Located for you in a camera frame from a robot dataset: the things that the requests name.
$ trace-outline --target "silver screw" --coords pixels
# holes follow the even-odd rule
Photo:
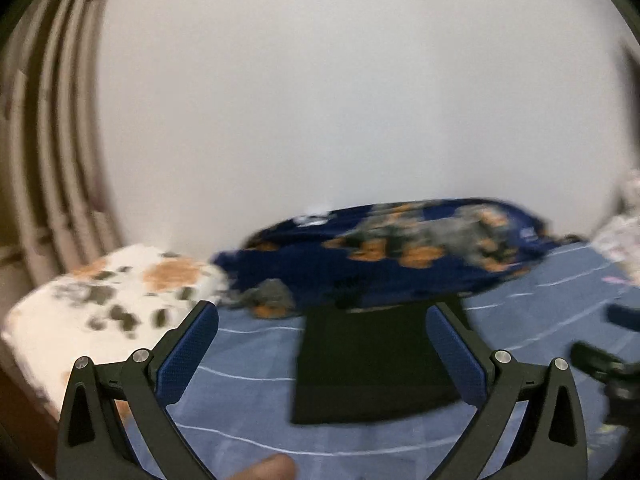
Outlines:
[[[81,370],[88,364],[89,364],[89,358],[87,356],[82,356],[76,359],[76,363],[74,364],[74,366],[78,368],[78,370]]]
[[[141,348],[133,352],[133,360],[137,363],[143,363],[149,358],[149,350]]]
[[[569,367],[567,362],[561,357],[555,359],[554,364],[556,365],[556,368],[559,368],[560,370],[566,370]]]
[[[506,350],[498,350],[495,353],[495,360],[498,361],[499,363],[507,364],[511,362],[511,354]]]

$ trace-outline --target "blue bed sheet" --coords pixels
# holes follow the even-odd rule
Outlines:
[[[628,360],[640,360],[640,337],[604,319],[622,298],[640,304],[640,290],[589,246],[554,250],[528,275],[465,300],[468,316],[492,348],[521,362],[548,364],[584,339]],[[220,310],[220,330],[182,399],[168,407],[185,439],[220,479],[285,452],[301,480],[424,480],[474,414],[457,402],[423,415],[376,424],[292,426],[289,409],[303,319],[259,320],[245,310]],[[589,474],[599,478],[614,462],[624,428],[605,426],[598,384],[574,371],[589,446]],[[518,404],[485,468],[497,470],[522,418]],[[141,464],[162,478],[130,422],[127,431]]]

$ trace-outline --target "white wall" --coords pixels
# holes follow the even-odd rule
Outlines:
[[[108,0],[128,241],[199,257],[309,208],[495,196],[589,232],[631,164],[609,0]]]

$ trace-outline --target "white floral pillow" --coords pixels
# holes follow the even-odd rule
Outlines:
[[[202,299],[226,288],[217,267],[129,246],[41,286],[7,314],[2,338],[57,418],[74,361],[122,361],[153,348]]]

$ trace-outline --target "black cloth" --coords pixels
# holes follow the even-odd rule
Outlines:
[[[388,420],[458,400],[424,327],[426,309],[437,301],[468,326],[456,295],[365,312],[308,309],[292,423]]]

